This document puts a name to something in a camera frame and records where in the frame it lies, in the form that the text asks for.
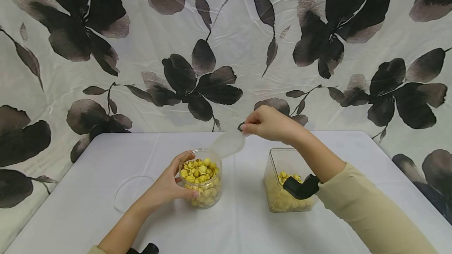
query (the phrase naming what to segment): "black object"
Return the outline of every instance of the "black object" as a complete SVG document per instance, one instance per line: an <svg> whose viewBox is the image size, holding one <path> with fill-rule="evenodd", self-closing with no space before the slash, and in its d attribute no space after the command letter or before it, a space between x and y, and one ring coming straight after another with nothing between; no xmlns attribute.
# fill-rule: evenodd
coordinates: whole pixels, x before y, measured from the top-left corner
<svg viewBox="0 0 452 254"><path fill-rule="evenodd" d="M312 174L309 174L303 183L297 182L293 177L288 177L282 188L298 200L303 200L319 191L319 182L319 178Z"/></svg>
<svg viewBox="0 0 452 254"><path fill-rule="evenodd" d="M144 248L143 252L141 254L158 254L160 252L157 245L154 243L149 243L146 248ZM136 251L134 248L130 248L129 251L127 251L127 254L140 254L138 251Z"/></svg>

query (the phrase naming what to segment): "beige sleeve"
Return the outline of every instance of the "beige sleeve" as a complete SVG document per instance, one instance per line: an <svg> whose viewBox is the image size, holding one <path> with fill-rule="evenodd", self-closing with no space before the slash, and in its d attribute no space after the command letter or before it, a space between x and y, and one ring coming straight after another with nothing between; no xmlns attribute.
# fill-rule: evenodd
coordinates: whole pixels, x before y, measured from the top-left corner
<svg viewBox="0 0 452 254"><path fill-rule="evenodd" d="M407 215L355 167L319 185L325 207L346 221L372 254L435 254Z"/></svg>
<svg viewBox="0 0 452 254"><path fill-rule="evenodd" d="M104 251L100 250L99 248L97 248L97 245L94 245L88 252L87 254L106 254Z"/></svg>

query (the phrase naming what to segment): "right hand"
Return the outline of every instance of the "right hand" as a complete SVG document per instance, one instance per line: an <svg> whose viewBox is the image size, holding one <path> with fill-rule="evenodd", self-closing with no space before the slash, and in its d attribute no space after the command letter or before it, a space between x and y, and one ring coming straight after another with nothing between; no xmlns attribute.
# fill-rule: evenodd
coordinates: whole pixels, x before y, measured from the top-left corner
<svg viewBox="0 0 452 254"><path fill-rule="evenodd" d="M262 105L241 126L244 133L291 145L306 129L273 107Z"/></svg>

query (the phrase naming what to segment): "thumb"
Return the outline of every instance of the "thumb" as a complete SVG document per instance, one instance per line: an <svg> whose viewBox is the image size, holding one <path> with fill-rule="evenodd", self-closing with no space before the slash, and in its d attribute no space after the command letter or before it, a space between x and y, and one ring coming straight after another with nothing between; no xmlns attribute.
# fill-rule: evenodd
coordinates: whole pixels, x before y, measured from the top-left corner
<svg viewBox="0 0 452 254"><path fill-rule="evenodd" d="M243 131L244 133L259 135L259 134L258 134L259 125L257 125L257 124L254 124L254 123L244 123L240 128L242 129L242 131Z"/></svg>

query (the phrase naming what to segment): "left hand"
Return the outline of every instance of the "left hand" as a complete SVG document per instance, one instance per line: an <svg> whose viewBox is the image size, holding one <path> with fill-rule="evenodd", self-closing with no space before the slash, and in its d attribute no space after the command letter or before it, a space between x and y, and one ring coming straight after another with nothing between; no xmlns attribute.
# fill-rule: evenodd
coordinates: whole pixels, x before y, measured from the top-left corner
<svg viewBox="0 0 452 254"><path fill-rule="evenodd" d="M136 201L140 209L157 209L162 204L173 201L176 198L197 198L199 193L193 189L185 189L177 183L181 178L175 178L179 171L179 163L185 158L194 159L195 155L190 155L191 151L176 156L168 168L158 177L155 183Z"/></svg>

